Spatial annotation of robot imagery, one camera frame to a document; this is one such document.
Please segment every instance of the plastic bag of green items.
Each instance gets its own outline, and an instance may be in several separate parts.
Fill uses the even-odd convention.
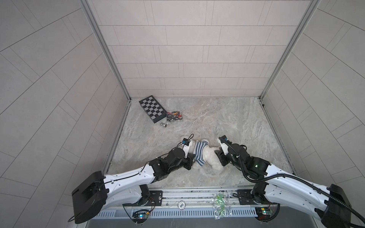
[[[217,194],[212,201],[215,219],[232,216],[231,202],[223,193]]]

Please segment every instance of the checkered board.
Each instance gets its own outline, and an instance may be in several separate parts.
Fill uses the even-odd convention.
[[[166,110],[153,96],[149,96],[139,103],[154,123],[166,117]]]

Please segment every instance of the clear plastic wrapper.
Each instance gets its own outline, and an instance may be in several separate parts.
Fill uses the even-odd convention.
[[[182,113],[181,109],[170,110],[170,111],[167,111],[166,118],[167,118],[166,120],[168,122],[182,121],[183,113]]]
[[[215,219],[232,216],[231,202],[223,193],[217,194],[212,201]]]

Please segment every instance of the side wall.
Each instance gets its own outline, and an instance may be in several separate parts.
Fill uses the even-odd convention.
[[[2,0],[0,21],[0,227],[66,228],[127,99],[77,0]]]
[[[309,4],[88,2],[132,97],[259,96]]]
[[[362,0],[322,0],[263,98],[299,176],[342,187],[363,215],[364,11]]]

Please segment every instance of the marble floor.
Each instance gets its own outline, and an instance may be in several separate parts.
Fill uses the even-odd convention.
[[[158,98],[166,110],[182,109],[184,120],[160,126],[165,119],[153,123],[133,99],[108,173],[122,173],[142,167],[147,161],[168,153],[185,136],[193,140],[209,139],[210,147],[218,147],[216,139],[226,135],[233,143],[244,144],[251,156],[261,157],[291,173],[256,97],[240,98]],[[245,186],[245,180],[233,165],[216,173],[205,163],[191,170],[178,169],[149,187]]]

